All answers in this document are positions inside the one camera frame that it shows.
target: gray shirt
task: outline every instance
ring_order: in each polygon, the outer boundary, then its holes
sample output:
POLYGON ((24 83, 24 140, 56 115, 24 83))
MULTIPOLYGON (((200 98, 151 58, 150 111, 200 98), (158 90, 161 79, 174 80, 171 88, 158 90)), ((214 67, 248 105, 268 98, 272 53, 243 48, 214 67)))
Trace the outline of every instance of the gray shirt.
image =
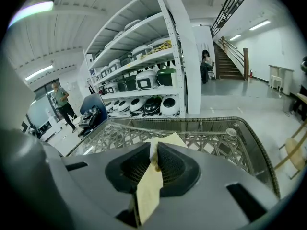
POLYGON ((55 108, 62 107, 68 103, 67 99, 61 101, 60 99, 65 96, 66 90, 62 87, 59 87, 58 90, 51 93, 51 101, 55 108))

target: white pillar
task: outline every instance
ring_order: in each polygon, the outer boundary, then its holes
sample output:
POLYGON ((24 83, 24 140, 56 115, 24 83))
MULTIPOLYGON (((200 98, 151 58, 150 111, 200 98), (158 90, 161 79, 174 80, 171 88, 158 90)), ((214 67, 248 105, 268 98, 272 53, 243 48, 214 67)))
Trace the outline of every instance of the white pillar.
POLYGON ((199 114, 201 108, 201 75, 196 41, 186 8, 181 0, 165 0, 180 36, 187 74, 188 113, 199 114))

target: black bag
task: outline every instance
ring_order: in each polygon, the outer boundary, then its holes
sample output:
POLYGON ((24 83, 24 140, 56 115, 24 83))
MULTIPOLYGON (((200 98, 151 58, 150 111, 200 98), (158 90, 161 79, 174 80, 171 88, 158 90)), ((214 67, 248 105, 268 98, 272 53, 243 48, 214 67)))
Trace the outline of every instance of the black bag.
POLYGON ((100 110, 97 106, 93 106, 91 109, 85 111, 85 113, 82 115, 79 127, 81 128, 95 128, 96 120, 100 115, 100 110))

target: white ceiling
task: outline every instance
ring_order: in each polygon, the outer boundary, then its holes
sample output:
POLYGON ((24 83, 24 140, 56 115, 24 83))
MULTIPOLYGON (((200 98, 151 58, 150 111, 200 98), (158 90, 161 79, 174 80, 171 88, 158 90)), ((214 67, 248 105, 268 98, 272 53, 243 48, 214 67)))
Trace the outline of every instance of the white ceiling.
MULTIPOLYGON (((30 5, 46 0, 28 0, 30 5)), ((53 65, 52 71, 30 79, 31 87, 47 83, 76 69, 99 29, 131 0, 54 0, 52 11, 39 13, 12 25, 2 50, 21 78, 53 65)), ((214 20, 225 0, 182 0, 190 19, 214 20)))

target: seated woman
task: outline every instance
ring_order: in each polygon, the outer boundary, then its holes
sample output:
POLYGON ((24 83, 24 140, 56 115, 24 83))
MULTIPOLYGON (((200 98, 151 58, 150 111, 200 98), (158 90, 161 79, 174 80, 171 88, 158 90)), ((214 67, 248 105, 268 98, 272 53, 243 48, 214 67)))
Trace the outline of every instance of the seated woman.
POLYGON ((208 71, 212 69, 212 60, 207 50, 202 51, 201 80, 207 83, 209 79, 208 71))

